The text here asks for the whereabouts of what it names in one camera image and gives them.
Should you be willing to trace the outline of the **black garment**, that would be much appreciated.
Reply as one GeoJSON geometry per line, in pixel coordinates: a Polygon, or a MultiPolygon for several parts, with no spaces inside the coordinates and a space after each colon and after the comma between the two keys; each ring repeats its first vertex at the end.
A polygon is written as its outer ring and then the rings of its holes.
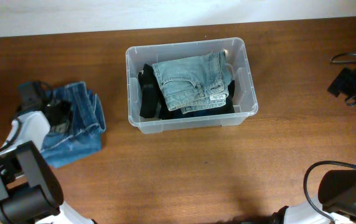
{"type": "Polygon", "coordinates": [[[142,92],[140,116],[143,118],[172,119],[174,113],[169,111],[152,66],[144,64],[138,73],[142,92]]]}

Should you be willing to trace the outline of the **light blue jeans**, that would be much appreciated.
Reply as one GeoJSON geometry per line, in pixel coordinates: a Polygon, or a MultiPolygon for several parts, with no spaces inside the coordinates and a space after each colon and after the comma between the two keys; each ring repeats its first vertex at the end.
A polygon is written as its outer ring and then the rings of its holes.
{"type": "Polygon", "coordinates": [[[194,111],[223,107],[233,77],[224,51],[152,64],[169,111],[194,111]]]}

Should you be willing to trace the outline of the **dark blue jeans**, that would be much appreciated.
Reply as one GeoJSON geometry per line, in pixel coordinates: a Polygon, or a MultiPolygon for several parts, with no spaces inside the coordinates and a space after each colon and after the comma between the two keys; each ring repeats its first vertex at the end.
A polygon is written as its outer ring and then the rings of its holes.
{"type": "Polygon", "coordinates": [[[40,153],[54,168],[69,165],[101,150],[101,134],[106,122],[98,95],[85,82],[70,83],[53,89],[56,98],[71,102],[73,119],[69,131],[45,136],[40,153]]]}

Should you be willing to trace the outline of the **dark blue garment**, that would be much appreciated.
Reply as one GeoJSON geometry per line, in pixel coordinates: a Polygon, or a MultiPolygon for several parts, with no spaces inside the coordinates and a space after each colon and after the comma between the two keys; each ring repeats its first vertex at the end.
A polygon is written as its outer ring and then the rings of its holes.
{"type": "Polygon", "coordinates": [[[193,118],[193,117],[199,117],[199,116],[212,116],[212,115],[215,115],[216,113],[217,113],[217,110],[215,110],[215,109],[193,111],[193,112],[188,112],[186,114],[181,112],[181,110],[176,110],[173,112],[172,117],[174,119],[193,118]]]}

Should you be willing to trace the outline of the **dark green-black garment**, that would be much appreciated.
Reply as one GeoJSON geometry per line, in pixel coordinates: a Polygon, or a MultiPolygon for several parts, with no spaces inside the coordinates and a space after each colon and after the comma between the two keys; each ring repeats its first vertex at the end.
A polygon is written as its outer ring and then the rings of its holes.
{"type": "Polygon", "coordinates": [[[229,96],[226,98],[226,103],[224,106],[218,107],[218,108],[212,108],[210,110],[211,115],[218,115],[218,114],[229,114],[229,113],[234,113],[234,107],[233,107],[233,96],[235,92],[235,81],[232,80],[230,84],[228,85],[228,92],[229,96]]]}

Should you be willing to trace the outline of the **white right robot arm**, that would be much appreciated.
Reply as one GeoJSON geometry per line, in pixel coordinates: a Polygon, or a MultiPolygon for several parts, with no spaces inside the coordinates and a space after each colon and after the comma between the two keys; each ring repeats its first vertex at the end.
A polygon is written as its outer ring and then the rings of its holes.
{"type": "MultiPolygon", "coordinates": [[[[356,60],[342,60],[344,54],[331,58],[333,65],[344,65],[328,87],[335,97],[346,96],[345,104],[356,107],[356,60]]],[[[339,161],[319,161],[311,165],[303,178],[303,191],[306,201],[296,206],[285,206],[267,219],[267,223],[356,223],[356,163],[339,161]],[[322,178],[316,198],[311,198],[307,189],[309,174],[318,166],[338,166],[328,171],[322,178]]]]}

